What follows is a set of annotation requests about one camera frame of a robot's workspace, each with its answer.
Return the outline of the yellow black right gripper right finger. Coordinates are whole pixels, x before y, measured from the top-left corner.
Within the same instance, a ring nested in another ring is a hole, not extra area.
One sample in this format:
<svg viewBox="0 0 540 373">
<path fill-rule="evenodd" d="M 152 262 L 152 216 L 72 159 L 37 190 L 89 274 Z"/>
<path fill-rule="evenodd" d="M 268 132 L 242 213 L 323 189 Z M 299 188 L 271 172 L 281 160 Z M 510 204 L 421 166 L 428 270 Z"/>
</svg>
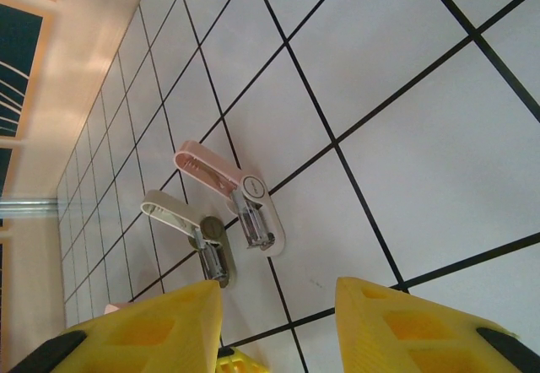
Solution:
<svg viewBox="0 0 540 373">
<path fill-rule="evenodd" d="M 354 277 L 335 290 L 346 372 L 537 372 L 539 356 L 495 322 Z"/>
</svg>

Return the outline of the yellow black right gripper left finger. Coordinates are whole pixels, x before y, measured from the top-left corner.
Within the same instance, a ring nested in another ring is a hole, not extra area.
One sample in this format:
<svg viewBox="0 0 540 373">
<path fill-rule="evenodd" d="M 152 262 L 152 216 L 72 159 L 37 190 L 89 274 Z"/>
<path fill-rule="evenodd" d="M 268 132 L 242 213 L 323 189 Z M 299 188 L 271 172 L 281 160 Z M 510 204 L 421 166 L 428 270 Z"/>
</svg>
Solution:
<svg viewBox="0 0 540 373">
<path fill-rule="evenodd" d="M 223 321 L 219 283 L 203 280 L 70 327 L 14 372 L 213 372 Z"/>
</svg>

